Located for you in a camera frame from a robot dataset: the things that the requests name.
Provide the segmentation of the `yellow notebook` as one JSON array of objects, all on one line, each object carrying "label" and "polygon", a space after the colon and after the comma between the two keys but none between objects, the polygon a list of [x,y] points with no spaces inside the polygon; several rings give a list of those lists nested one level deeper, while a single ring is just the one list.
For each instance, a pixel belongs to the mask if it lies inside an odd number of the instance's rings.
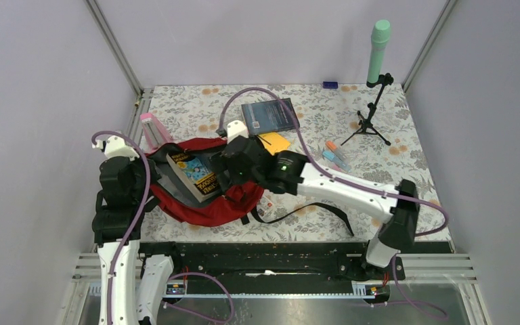
[{"label": "yellow notebook", "polygon": [[258,138],[263,144],[263,147],[273,156],[290,147],[290,142],[276,132],[264,133],[258,135]]}]

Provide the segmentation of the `red backpack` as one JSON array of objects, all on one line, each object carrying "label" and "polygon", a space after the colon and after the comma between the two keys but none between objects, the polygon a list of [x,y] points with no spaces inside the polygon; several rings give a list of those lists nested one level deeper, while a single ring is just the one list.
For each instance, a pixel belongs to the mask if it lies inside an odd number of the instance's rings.
[{"label": "red backpack", "polygon": [[179,222],[217,227],[236,220],[243,224],[253,217],[265,223],[269,208],[264,189],[248,181],[223,189],[210,159],[226,146],[221,138],[193,138],[179,144],[167,143],[147,154],[157,174],[150,191],[158,207]]}]

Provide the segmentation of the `black cover book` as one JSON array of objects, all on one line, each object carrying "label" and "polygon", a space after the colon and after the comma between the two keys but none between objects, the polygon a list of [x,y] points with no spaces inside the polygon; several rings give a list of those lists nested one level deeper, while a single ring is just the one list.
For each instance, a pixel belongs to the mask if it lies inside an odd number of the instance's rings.
[{"label": "black cover book", "polygon": [[171,152],[166,155],[166,159],[172,171],[198,202],[220,194],[216,175],[198,156],[187,152]]}]

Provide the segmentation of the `dark blue book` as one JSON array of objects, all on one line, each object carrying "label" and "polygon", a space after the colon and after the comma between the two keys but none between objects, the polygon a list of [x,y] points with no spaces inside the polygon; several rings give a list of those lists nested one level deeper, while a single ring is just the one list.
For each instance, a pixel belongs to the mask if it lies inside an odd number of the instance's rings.
[{"label": "dark blue book", "polygon": [[290,98],[282,98],[288,107],[283,109],[278,100],[242,104],[244,122],[251,135],[295,129],[293,121],[298,121]]}]

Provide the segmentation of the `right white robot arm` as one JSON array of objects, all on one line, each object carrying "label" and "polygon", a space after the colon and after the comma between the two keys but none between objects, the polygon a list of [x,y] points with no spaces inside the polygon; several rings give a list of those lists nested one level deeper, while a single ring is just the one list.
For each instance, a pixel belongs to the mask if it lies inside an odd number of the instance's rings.
[{"label": "right white robot arm", "polygon": [[253,182],[273,194],[312,196],[357,209],[382,223],[368,244],[361,269],[380,278],[392,258],[414,245],[420,212],[416,184],[374,183],[314,162],[310,157],[283,150],[271,154],[248,134],[242,121],[227,126],[227,144],[212,155],[210,164],[221,187]]}]

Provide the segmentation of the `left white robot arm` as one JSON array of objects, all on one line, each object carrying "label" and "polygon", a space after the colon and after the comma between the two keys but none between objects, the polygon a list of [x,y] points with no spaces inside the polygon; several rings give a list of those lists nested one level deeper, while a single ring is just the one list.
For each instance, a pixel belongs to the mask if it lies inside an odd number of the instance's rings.
[{"label": "left white robot arm", "polygon": [[156,324],[167,280],[183,269],[181,257],[173,253],[148,253],[136,274],[142,221],[158,203],[150,191],[160,179],[158,169],[133,140],[116,131],[95,133],[92,147],[106,156],[91,224],[101,271],[98,322]]}]

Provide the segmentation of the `small white card pack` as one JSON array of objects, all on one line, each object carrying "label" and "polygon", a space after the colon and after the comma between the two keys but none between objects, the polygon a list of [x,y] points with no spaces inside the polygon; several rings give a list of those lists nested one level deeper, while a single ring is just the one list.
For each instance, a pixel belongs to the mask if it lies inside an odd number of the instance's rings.
[{"label": "small white card pack", "polygon": [[268,197],[262,197],[257,205],[257,214],[263,221],[269,221],[274,208],[273,202]]}]

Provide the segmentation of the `pink metronome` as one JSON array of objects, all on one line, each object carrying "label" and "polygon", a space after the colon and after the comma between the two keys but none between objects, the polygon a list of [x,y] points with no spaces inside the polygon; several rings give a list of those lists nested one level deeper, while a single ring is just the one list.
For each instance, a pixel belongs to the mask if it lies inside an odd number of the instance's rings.
[{"label": "pink metronome", "polygon": [[143,134],[149,149],[153,152],[161,146],[173,143],[174,139],[167,128],[152,113],[143,113],[139,117]]}]

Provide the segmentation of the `blue highlighter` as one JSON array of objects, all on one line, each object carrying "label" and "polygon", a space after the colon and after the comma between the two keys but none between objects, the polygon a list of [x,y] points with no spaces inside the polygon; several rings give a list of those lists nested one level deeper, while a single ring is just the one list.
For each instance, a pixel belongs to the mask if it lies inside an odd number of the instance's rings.
[{"label": "blue highlighter", "polygon": [[350,172],[351,170],[351,167],[349,165],[347,165],[346,163],[344,163],[338,156],[336,156],[336,154],[330,150],[324,150],[322,152],[322,156],[332,162],[335,166],[336,166],[336,169],[338,170],[342,170],[344,172]]}]

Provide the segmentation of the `orange highlighter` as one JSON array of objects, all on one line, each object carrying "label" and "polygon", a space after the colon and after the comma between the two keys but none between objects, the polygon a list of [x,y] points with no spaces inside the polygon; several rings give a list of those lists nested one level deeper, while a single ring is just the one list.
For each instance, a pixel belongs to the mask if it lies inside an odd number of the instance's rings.
[{"label": "orange highlighter", "polygon": [[333,141],[328,140],[328,141],[326,141],[325,144],[326,144],[326,147],[327,147],[331,152],[333,152],[334,155],[335,155],[336,157],[338,157],[340,160],[342,160],[342,161],[344,161],[344,162],[347,160],[347,157],[345,156],[345,153],[344,153],[344,151],[342,150],[342,148],[341,148],[341,147],[338,147],[338,146],[337,146]]}]

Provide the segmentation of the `small blue box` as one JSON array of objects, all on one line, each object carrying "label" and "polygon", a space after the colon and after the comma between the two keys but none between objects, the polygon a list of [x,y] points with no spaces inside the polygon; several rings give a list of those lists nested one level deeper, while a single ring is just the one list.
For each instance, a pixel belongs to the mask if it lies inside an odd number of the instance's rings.
[{"label": "small blue box", "polygon": [[336,81],[323,81],[322,87],[324,89],[338,89],[339,84]]}]

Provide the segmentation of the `floral table mat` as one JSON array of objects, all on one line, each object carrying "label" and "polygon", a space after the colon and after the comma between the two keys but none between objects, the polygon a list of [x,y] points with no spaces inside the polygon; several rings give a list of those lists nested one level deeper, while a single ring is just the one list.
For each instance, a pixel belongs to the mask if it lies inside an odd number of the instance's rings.
[{"label": "floral table mat", "polygon": [[[215,137],[219,116],[229,106],[226,121],[242,116],[241,105],[262,102],[271,93],[290,98],[299,118],[301,133],[313,157],[323,166],[330,163],[322,156],[326,141],[341,145],[360,126],[357,111],[368,115],[368,103],[379,92],[365,85],[341,85],[324,89],[321,85],[264,85],[260,91],[246,93],[236,100],[237,85],[158,86],[151,94],[149,112],[157,117],[182,142],[194,137]],[[418,219],[420,239],[450,241],[449,230],[442,230],[439,199],[426,157],[414,126],[406,96],[398,84],[386,87],[372,123],[391,145],[375,135],[355,135],[345,145],[350,173],[374,182],[397,184],[412,180],[421,199]],[[344,207],[349,225],[316,206],[313,197],[273,195],[269,221],[243,224],[233,221],[219,227],[200,227],[176,221],[159,209],[148,213],[142,224],[144,241],[178,242],[314,242],[366,241],[373,237],[379,222],[363,212]]]}]

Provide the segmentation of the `black tripod mic stand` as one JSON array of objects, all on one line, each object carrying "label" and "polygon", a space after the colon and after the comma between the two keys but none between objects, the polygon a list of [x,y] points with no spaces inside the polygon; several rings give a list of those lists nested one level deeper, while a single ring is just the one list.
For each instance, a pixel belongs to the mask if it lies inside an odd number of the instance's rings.
[{"label": "black tripod mic stand", "polygon": [[388,85],[392,85],[394,82],[394,78],[390,73],[380,74],[375,82],[366,82],[366,86],[370,89],[375,88],[377,85],[380,85],[381,88],[376,96],[374,102],[368,103],[368,115],[364,116],[360,110],[357,111],[357,117],[359,118],[358,125],[360,126],[356,131],[354,131],[346,140],[344,140],[341,145],[345,145],[352,137],[355,135],[375,135],[379,137],[387,146],[391,145],[391,142],[385,138],[379,131],[376,130],[372,123],[372,118],[374,117],[376,110],[378,108],[379,100],[385,90],[385,87]]}]

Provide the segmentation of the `green microphone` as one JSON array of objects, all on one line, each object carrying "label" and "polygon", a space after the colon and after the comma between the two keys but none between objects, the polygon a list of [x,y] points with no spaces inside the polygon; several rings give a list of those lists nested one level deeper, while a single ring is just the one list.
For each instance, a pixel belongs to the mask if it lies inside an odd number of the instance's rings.
[{"label": "green microphone", "polygon": [[385,56],[385,48],[391,38],[391,23],[388,20],[378,20],[370,36],[371,51],[366,84],[369,87],[378,83]]}]

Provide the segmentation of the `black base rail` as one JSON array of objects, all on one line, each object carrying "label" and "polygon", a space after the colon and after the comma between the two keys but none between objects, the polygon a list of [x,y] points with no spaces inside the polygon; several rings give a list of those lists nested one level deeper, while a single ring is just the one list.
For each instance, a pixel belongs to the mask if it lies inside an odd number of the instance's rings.
[{"label": "black base rail", "polygon": [[395,268],[363,267],[364,242],[181,243],[145,242],[146,257],[170,256],[173,272],[186,276],[191,295],[219,294],[213,283],[196,277],[215,277],[232,295],[326,295],[351,291],[353,282],[381,283],[385,276],[407,280],[412,275],[405,257],[451,255],[444,242],[419,242],[404,251]]}]

